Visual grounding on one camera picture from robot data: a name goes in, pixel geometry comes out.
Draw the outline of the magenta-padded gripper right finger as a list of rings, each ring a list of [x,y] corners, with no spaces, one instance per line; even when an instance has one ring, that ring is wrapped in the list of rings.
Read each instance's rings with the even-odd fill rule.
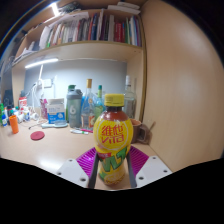
[[[143,187],[172,173],[158,156],[148,156],[134,146],[129,150],[127,163],[132,188]]]

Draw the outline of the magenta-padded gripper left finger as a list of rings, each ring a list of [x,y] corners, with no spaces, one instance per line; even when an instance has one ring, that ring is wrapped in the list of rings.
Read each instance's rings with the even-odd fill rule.
[[[83,153],[77,159],[69,158],[57,170],[56,175],[84,188],[95,188],[98,155],[95,148]]]

